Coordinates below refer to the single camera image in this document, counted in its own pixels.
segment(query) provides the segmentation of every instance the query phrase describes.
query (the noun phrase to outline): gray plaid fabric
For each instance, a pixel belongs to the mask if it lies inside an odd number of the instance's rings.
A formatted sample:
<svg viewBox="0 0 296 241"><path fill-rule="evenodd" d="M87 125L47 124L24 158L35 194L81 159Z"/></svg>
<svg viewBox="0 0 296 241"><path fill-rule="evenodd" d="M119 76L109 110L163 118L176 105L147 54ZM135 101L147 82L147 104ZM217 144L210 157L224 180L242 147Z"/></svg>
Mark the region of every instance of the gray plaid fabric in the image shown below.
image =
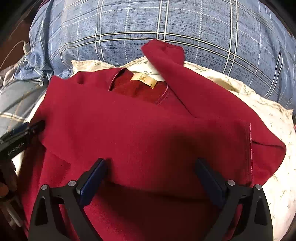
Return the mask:
<svg viewBox="0 0 296 241"><path fill-rule="evenodd" d="M151 39L182 46L186 61L295 108L295 38L257 0L50 0L35 17L32 52L15 77L68 78L72 59L121 66L143 56Z"/></svg>

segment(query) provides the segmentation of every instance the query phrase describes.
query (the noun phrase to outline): silver bolt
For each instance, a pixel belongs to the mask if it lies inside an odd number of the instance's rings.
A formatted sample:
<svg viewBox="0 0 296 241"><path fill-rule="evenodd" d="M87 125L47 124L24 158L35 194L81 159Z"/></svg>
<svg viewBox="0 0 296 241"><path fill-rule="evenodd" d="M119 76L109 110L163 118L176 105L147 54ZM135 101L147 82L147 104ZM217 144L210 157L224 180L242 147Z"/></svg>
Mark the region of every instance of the silver bolt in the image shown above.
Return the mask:
<svg viewBox="0 0 296 241"><path fill-rule="evenodd" d="M73 186L76 185L76 181L69 181L68 185L69 185L70 187L73 187Z"/></svg>
<svg viewBox="0 0 296 241"><path fill-rule="evenodd" d="M229 186L234 186L234 185L235 185L235 182L234 182L233 180L228 180L228 181L227 181L227 184L228 184Z"/></svg>
<svg viewBox="0 0 296 241"><path fill-rule="evenodd" d="M256 184L256 185L255 185L255 188L258 189L258 190L261 190L261 189L262 189L262 186L259 185L259 184Z"/></svg>
<svg viewBox="0 0 296 241"><path fill-rule="evenodd" d="M46 190L46 189L47 189L47 185L46 184L44 184L44 185L41 186L41 190Z"/></svg>

